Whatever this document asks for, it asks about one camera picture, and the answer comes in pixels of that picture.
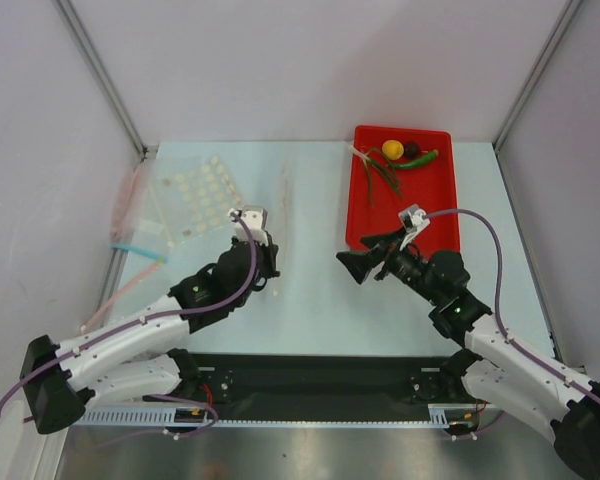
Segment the green scallion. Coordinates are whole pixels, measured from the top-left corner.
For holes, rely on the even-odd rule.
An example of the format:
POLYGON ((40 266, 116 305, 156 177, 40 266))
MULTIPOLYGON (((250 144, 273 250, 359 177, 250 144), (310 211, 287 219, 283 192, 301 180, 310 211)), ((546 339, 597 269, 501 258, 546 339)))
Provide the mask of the green scallion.
POLYGON ((346 143, 346 148, 362 163, 368 185, 368 202, 371 207, 375 204, 375 176, 378 176, 398 198, 402 197, 401 181, 398 179, 397 170, 392 164, 392 160, 380 148, 372 147, 370 150, 363 152, 356 148, 352 143, 346 143))

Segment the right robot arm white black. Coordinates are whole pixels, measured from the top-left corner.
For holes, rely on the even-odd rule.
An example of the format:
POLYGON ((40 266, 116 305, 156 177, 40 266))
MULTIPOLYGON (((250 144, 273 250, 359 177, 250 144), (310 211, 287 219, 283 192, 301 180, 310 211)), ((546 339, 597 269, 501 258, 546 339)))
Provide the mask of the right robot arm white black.
POLYGON ((424 259, 398 235, 371 237, 364 252, 337 259, 357 283, 373 270, 392 275, 428 301, 434 328, 460 349, 441 376, 453 401, 470 395, 531 427, 563 463, 583 479, 600 479, 600 380, 526 345, 474 296, 462 256, 439 250, 424 259))

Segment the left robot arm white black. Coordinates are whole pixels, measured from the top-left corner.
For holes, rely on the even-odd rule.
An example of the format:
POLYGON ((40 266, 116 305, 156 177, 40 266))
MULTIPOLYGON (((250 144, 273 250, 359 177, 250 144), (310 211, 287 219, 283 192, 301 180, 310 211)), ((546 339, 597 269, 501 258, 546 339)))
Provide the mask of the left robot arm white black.
POLYGON ((194 397, 200 388, 198 367, 172 343, 243 307, 278 276, 277 253, 267 231, 242 230, 217 261, 127 319, 59 343, 48 336, 31 341, 18 385, 29 421, 47 435, 73 425, 98 404, 155 395, 194 397))

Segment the green chili pepper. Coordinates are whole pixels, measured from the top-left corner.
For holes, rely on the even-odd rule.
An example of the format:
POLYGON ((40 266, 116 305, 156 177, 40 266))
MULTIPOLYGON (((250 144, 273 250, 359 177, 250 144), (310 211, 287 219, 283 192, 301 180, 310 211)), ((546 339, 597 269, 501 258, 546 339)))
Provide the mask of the green chili pepper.
POLYGON ((416 170, 416 169, 422 168, 422 167, 430 164, 435 159, 437 159, 438 156, 439 156, 438 150, 431 150, 426 153, 423 153, 418 158, 415 158, 415 159, 412 159, 412 160, 409 160, 406 162, 389 161, 388 166, 390 169, 395 170, 395 171, 411 171, 411 170, 416 170))

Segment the yellow lemon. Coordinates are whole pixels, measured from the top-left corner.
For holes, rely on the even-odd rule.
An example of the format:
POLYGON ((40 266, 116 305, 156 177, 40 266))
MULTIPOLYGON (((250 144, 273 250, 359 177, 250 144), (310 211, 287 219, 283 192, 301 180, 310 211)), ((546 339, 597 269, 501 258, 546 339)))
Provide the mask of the yellow lemon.
POLYGON ((381 151, 390 160, 397 160, 404 155, 404 145, 397 140, 387 140, 382 144, 381 151))

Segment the clear dotted zip bag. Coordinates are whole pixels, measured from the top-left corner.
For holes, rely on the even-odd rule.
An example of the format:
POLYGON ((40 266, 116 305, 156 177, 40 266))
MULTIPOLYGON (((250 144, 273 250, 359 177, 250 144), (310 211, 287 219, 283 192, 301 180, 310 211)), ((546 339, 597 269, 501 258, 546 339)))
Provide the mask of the clear dotted zip bag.
POLYGON ((280 299, 282 297, 287 278, 286 267, 293 233, 293 174, 294 167, 287 160, 279 176, 275 208, 270 217, 272 223, 270 224, 269 232, 272 235, 274 243, 278 246, 276 268, 280 273, 278 277, 271 280, 270 296, 273 299, 280 299))

